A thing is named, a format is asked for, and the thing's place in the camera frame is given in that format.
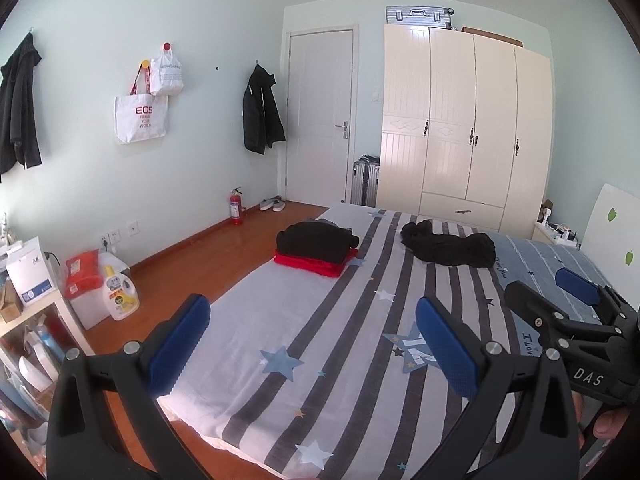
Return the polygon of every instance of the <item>white plastic bag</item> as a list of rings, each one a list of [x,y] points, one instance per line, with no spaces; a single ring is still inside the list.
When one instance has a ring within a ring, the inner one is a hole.
[[[121,144],[137,140],[153,139],[166,135],[167,97],[151,94],[137,94],[138,77],[145,72],[145,81],[149,85],[149,67],[140,65],[136,81],[130,95],[116,97],[115,130]]]
[[[160,57],[151,60],[149,91],[152,95],[178,95],[183,87],[182,65],[171,51],[171,45],[165,43]]]

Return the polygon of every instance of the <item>blue gripper pad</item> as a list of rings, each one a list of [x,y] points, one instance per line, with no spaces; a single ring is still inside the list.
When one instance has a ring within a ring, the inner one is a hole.
[[[587,305],[595,306],[600,303],[597,285],[566,267],[558,269],[556,272],[556,285]]]
[[[478,391],[476,364],[447,320],[427,298],[418,301],[415,322],[454,391],[459,396],[473,399]]]
[[[192,294],[188,302],[180,308],[180,319],[177,322],[170,320],[174,324],[173,329],[149,361],[146,389],[152,398],[171,393],[184,365],[209,326],[209,300]]]

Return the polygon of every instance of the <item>blue label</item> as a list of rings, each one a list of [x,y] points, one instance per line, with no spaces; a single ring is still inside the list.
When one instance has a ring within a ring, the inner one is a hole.
[[[51,288],[51,282],[49,280],[44,280],[41,284],[34,286],[31,290],[27,290],[27,292],[22,293],[22,300],[25,303],[34,300],[38,296],[42,295],[45,291]]]

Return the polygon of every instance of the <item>white wardrobe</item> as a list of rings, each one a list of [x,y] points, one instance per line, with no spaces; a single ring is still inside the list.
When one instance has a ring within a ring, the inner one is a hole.
[[[551,127],[548,58],[466,32],[385,25],[378,207],[530,238]]]

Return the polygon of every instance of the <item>fire extinguisher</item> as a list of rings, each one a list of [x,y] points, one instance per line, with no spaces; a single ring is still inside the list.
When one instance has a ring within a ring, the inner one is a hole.
[[[236,187],[231,192],[231,197],[229,198],[229,207],[231,209],[231,223],[233,225],[241,225],[242,224],[242,198],[240,197],[242,192],[239,187]]]

